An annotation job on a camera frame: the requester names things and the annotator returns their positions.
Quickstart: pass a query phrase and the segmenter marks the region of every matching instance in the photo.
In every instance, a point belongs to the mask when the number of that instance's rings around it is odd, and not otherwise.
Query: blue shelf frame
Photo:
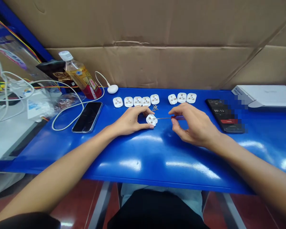
[[[2,0],[0,0],[0,15],[9,23],[7,26],[12,28],[13,32],[26,40],[27,45],[35,51],[41,60],[50,61],[53,59],[51,54],[42,46],[37,38]],[[0,28],[0,36],[1,35],[10,35],[10,33],[5,28]]]

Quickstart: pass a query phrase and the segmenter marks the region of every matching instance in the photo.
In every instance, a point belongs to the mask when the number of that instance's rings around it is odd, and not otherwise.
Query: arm
[[[46,168],[0,212],[0,221],[23,213],[50,213],[113,139],[140,129],[153,129],[150,124],[138,123],[142,112],[154,114],[146,106],[128,108],[114,124]]]
[[[174,107],[169,114],[182,114],[189,129],[172,119],[173,131],[193,145],[205,147],[225,159],[266,203],[286,217],[286,173],[256,157],[229,136],[221,133],[202,111],[188,103]]]

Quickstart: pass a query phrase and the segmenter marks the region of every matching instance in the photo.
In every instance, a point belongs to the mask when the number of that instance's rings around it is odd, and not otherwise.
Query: hand
[[[184,142],[210,149],[224,135],[214,126],[206,113],[186,102],[171,109],[169,114],[183,115],[187,121],[189,129],[184,130],[180,127],[179,122],[172,118],[173,131]]]
[[[151,124],[139,124],[138,115],[143,113],[145,116],[155,114],[148,106],[135,106],[128,108],[125,113],[114,123],[112,127],[117,135],[129,135],[141,129],[153,129]]]

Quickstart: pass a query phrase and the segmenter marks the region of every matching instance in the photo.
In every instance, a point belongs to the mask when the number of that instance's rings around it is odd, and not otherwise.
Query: blue workbench
[[[108,94],[106,91],[100,100],[104,103],[103,109],[90,134],[72,133],[73,125],[64,131],[53,131],[50,121],[3,171],[40,173],[54,161],[112,124],[125,112],[125,106],[114,107],[114,97],[124,99],[126,96],[144,97],[158,94],[160,103],[155,116],[163,118],[170,117],[168,111],[174,106],[169,104],[168,95],[177,95],[179,92],[196,93],[197,99],[193,105],[206,112],[218,128],[205,100],[227,100],[248,130],[245,134],[230,136],[258,157],[286,172],[286,113],[249,111],[235,100],[230,91],[134,88],[120,88],[116,94]],[[56,128],[65,127],[80,111],[81,106],[77,106],[64,112],[56,121]],[[139,118],[139,122],[145,123],[145,118]],[[183,128],[187,127],[186,121],[180,121],[180,125]],[[141,130],[115,139],[94,161],[84,178],[230,193],[253,193],[223,159],[204,148],[182,142],[172,131],[170,119],[158,120],[155,129]]]

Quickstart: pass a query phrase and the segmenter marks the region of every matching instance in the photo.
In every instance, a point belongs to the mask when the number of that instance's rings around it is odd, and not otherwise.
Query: cardboard backdrop
[[[4,1],[54,58],[120,87],[286,84],[286,0]]]

